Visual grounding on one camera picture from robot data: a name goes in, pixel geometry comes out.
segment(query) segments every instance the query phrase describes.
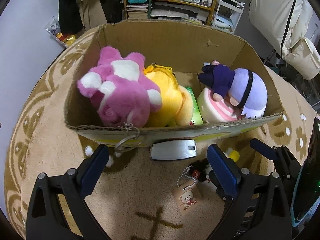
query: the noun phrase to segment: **metal ring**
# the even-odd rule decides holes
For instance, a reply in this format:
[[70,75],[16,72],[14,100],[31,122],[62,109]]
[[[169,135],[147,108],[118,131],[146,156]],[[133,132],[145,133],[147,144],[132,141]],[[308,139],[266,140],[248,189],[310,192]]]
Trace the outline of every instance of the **metal ring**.
[[119,141],[116,146],[115,146],[115,151],[118,152],[118,153],[124,153],[124,152],[128,152],[128,151],[131,151],[135,148],[137,148],[142,142],[138,143],[136,146],[133,146],[133,147],[121,147],[122,144],[124,144],[126,141],[129,141],[131,139],[137,139],[139,137],[139,135],[136,135],[136,134],[133,134],[131,136],[128,136],[124,139],[122,139],[121,141]]
[[139,131],[139,129],[138,128],[136,128],[136,127],[134,127],[134,126],[132,126],[132,127],[129,127],[128,129],[127,129],[127,135],[129,136],[129,132],[130,131],[133,131],[133,130],[135,130],[136,131],[136,138],[135,139],[137,139],[138,137],[139,137],[139,135],[140,135],[140,131]]

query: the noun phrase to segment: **cardboard edge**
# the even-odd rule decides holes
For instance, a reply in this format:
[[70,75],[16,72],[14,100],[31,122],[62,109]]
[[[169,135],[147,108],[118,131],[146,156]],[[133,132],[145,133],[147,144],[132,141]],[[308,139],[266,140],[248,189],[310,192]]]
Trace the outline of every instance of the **cardboard edge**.
[[[233,126],[238,126],[241,124],[250,124],[253,122],[256,122],[257,120],[266,120],[265,122],[263,122],[261,125],[263,125],[264,123],[267,123],[269,121],[272,121],[278,117],[280,117],[283,114],[283,112],[280,113],[275,113],[273,115],[270,116],[264,116],[261,118],[252,118],[252,119],[244,119],[244,120],[239,120],[236,122],[221,122],[218,124],[214,124],[214,125],[210,125],[210,124],[201,124],[201,125],[188,125],[188,126],[172,126],[172,127],[150,127],[150,128],[139,128],[140,134],[142,135],[146,135],[149,133],[149,131],[152,132],[166,132],[166,131],[170,131],[170,132],[174,132],[174,131],[190,131],[190,130],[211,130],[211,129],[215,129],[218,128],[220,129],[221,127],[224,128],[229,128],[229,127],[233,127]],[[102,127],[102,126],[94,126],[94,125],[81,125],[78,127],[74,127],[74,126],[70,126],[67,125],[67,128],[73,130],[73,131],[97,131],[97,132],[101,132],[101,131],[117,131],[117,132],[122,132],[123,128],[121,127]]]
[[[246,40],[244,40],[244,42],[245,42],[245,45],[243,46],[243,48],[241,49],[241,51],[239,52],[239,54],[237,55],[236,59],[233,61],[233,63],[232,63],[231,66],[234,65],[234,63],[237,61],[238,57],[241,57],[241,56],[242,56],[242,55],[241,55],[242,52],[243,52],[245,49],[247,49],[247,47],[250,47],[250,48],[252,49],[252,51],[254,51],[255,55],[256,55],[257,57],[259,57],[259,55],[258,55],[257,52],[255,51],[255,49],[253,48],[253,46],[252,46],[251,44],[249,44]],[[278,102],[280,103],[280,106],[281,106],[281,107],[278,107],[274,112],[275,112],[275,113],[277,113],[277,112],[283,112],[283,111],[284,111],[284,107],[283,107],[283,105],[282,105],[282,102],[281,102],[281,99],[280,99],[278,90],[277,90],[277,88],[276,88],[276,86],[275,86],[275,80],[272,78],[272,76],[269,74],[268,70],[266,69],[267,66],[264,65],[264,63],[263,63],[261,60],[260,60],[260,62],[261,62],[261,64],[264,66],[264,69],[263,69],[262,71],[265,72],[265,74],[266,74],[267,76],[269,76],[270,79],[271,79],[271,81],[273,82],[273,85],[274,85],[275,90],[276,90],[275,92],[276,92],[276,95],[277,95],[277,99],[278,99]]]
[[[167,22],[167,23],[179,23],[179,24],[183,24],[183,25],[192,25],[194,26],[195,24],[194,23],[190,23],[190,22],[178,22],[178,21],[175,21],[175,20],[158,20],[158,19],[126,19],[126,20],[122,20],[121,22],[118,22],[118,23],[107,23],[107,24],[103,24],[103,25],[100,25],[100,26],[103,26],[103,29],[105,29],[105,26],[115,26],[115,25],[121,25],[121,24],[126,24],[128,22]],[[241,40],[242,42],[244,42],[245,44],[248,44],[250,45],[244,38],[238,36],[238,35],[235,35],[234,33],[229,33],[229,32],[225,32],[225,31],[222,31],[222,30],[218,30],[218,29],[213,29],[207,25],[196,25],[197,27],[199,28],[203,28],[203,29],[207,29],[207,30],[211,30],[213,32],[219,32],[219,33],[222,33],[222,34],[226,34],[226,35],[232,35],[232,36],[235,36],[237,37],[239,40]]]
[[[94,34],[93,37],[91,38],[88,48],[91,46],[91,44],[93,43],[93,41],[94,41],[95,38],[97,38],[97,40],[98,40],[98,36],[99,36],[99,34],[100,34],[100,32],[101,32],[102,29],[103,29],[103,28],[102,28],[102,25],[100,25],[100,26],[98,26],[98,27],[95,28],[95,30],[94,30],[95,34]],[[92,30],[93,30],[93,29],[87,31],[87,32],[84,33],[83,35],[88,35],[88,34],[92,33],[92,32],[93,32]],[[87,53],[88,53],[88,50],[86,50],[86,51],[82,54],[82,56],[81,56],[82,59],[80,60],[80,62],[79,62],[78,65],[76,66],[75,73],[77,73],[78,69],[81,67],[81,65],[82,65],[82,63],[83,63],[83,60],[84,60],[84,56],[85,56]],[[75,77],[75,75],[74,75],[74,76],[72,77],[72,82],[71,82],[71,85],[70,85],[70,87],[69,87],[69,89],[68,89],[67,97],[66,97],[66,100],[65,100],[64,106],[63,106],[63,122],[65,123],[65,125],[66,125],[67,127],[70,126],[70,125],[68,124],[68,121],[66,120],[66,117],[67,117],[67,115],[68,115],[68,106],[69,106],[69,104],[70,104],[71,97],[73,96],[72,88],[73,88],[73,86],[75,85],[75,82],[76,82],[76,81],[77,81],[77,80],[76,80],[76,77]]]

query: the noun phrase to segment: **purple haired plush doll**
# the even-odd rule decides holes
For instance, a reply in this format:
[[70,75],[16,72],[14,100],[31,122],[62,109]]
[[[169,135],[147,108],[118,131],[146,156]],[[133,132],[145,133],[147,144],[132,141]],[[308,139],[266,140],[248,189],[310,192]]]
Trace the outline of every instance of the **purple haired plush doll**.
[[213,91],[213,100],[221,101],[228,93],[230,103],[242,110],[245,118],[262,117],[267,106],[267,88],[263,80],[254,72],[228,66],[213,61],[202,68],[199,81]]

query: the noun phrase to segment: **white cart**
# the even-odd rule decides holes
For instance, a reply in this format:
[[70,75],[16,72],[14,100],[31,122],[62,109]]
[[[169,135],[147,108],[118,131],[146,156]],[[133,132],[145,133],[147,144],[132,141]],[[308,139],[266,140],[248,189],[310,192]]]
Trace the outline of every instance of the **white cart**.
[[[237,27],[237,25],[239,23],[240,17],[243,14],[244,5],[239,3],[239,2],[237,2],[236,0],[230,0],[230,1],[238,4],[239,7],[236,7],[236,6],[233,6],[233,5],[229,4],[229,3],[227,3],[226,0],[218,0],[217,1],[218,8],[217,8],[216,14],[214,15],[213,22],[218,16],[220,6],[223,6],[223,7],[231,9],[234,12],[232,13],[232,15],[230,16],[230,19],[229,19],[232,22],[232,26],[230,27],[231,31],[229,31],[229,32],[234,33],[235,29],[236,29],[236,27]],[[216,28],[216,29],[220,29],[220,30],[226,31],[226,29],[217,27],[213,23],[212,23],[212,28]]]

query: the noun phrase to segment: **cardboard box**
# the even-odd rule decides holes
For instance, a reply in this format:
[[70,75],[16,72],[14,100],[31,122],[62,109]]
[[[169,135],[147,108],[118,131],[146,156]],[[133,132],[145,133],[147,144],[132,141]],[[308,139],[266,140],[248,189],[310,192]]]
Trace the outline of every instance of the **cardboard box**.
[[103,127],[90,100],[82,96],[76,87],[76,81],[97,65],[100,49],[106,45],[119,49],[123,57],[133,51],[142,53],[146,57],[146,67],[152,63],[171,66],[178,83],[184,87],[192,87],[196,98],[203,89],[197,73],[201,71],[203,62],[214,59],[232,69],[244,67],[256,72],[264,80],[269,95],[265,116],[262,118],[214,125],[139,128],[140,136],[127,141],[123,146],[131,147],[140,143],[140,147],[145,147],[172,139],[190,138],[198,142],[232,137],[275,120],[283,112],[268,71],[254,49],[240,37],[210,27],[176,21],[123,21],[97,28],[77,67],[65,102],[66,126],[95,142],[114,146],[128,136],[123,129]]

